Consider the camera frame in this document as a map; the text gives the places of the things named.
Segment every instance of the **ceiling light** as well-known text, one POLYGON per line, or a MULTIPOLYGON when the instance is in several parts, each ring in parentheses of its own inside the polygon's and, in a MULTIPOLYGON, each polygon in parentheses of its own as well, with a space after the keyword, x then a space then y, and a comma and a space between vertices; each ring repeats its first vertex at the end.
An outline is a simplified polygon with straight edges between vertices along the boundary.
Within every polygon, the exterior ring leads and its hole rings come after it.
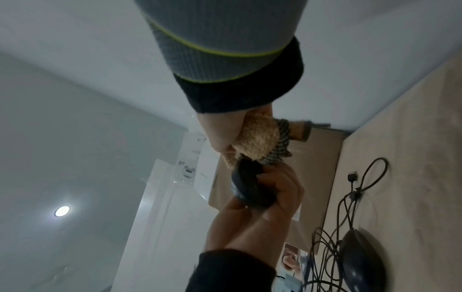
POLYGON ((69 212, 69 206, 62 206, 60 208, 58 208, 58 210, 56 210, 56 212, 54 212, 54 215, 56 217, 62 217, 64 215, 66 215, 68 212, 69 212))

